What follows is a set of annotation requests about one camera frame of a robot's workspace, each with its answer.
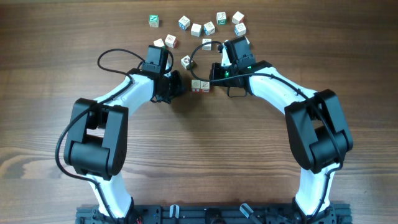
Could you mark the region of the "wooden block red U side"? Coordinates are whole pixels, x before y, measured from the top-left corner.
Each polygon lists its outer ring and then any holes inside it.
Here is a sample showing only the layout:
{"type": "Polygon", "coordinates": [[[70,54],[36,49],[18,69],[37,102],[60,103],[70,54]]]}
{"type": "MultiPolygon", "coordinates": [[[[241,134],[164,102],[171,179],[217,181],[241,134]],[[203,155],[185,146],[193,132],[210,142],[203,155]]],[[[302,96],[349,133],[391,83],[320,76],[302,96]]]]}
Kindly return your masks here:
{"type": "Polygon", "coordinates": [[[201,91],[201,81],[200,80],[192,80],[191,81],[191,89],[192,89],[192,92],[200,92],[201,91]]]}

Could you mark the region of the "wooden block red pattern top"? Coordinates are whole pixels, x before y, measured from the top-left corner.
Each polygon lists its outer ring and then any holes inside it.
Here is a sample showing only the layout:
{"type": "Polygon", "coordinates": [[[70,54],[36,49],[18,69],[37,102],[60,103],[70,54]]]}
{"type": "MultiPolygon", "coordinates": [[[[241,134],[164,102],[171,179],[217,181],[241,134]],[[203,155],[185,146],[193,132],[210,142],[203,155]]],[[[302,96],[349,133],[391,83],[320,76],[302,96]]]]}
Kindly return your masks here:
{"type": "Polygon", "coordinates": [[[210,91],[210,83],[201,81],[200,82],[200,91],[204,93],[208,93],[210,91]]]}

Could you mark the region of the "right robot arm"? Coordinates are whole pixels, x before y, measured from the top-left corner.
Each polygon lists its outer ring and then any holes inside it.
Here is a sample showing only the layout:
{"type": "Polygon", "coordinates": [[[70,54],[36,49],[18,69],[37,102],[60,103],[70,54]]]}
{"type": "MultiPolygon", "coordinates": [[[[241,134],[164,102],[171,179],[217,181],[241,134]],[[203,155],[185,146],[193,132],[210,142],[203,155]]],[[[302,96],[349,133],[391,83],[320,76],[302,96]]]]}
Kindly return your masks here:
{"type": "Polygon", "coordinates": [[[245,37],[219,44],[220,63],[210,73],[212,85],[242,88],[262,98],[285,117],[292,155],[301,167],[295,204],[308,222],[330,205],[335,172],[343,168],[353,138],[340,101],[329,89],[304,88],[266,61],[256,61],[245,37]]]}

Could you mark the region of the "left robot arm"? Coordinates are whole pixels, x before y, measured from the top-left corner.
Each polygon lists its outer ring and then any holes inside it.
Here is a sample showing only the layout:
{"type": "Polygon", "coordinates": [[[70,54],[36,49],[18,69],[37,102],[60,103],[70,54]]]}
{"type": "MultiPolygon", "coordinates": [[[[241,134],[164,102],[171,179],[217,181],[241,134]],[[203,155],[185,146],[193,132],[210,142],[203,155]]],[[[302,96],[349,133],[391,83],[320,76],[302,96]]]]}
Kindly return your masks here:
{"type": "Polygon", "coordinates": [[[108,223],[139,222],[127,192],[122,167],[127,154],[129,117],[143,104],[170,103],[184,93],[182,78],[173,69],[174,56],[165,47],[148,47],[137,67],[123,72],[124,80],[94,100],[80,98],[55,148],[58,168],[87,181],[108,223]]]}

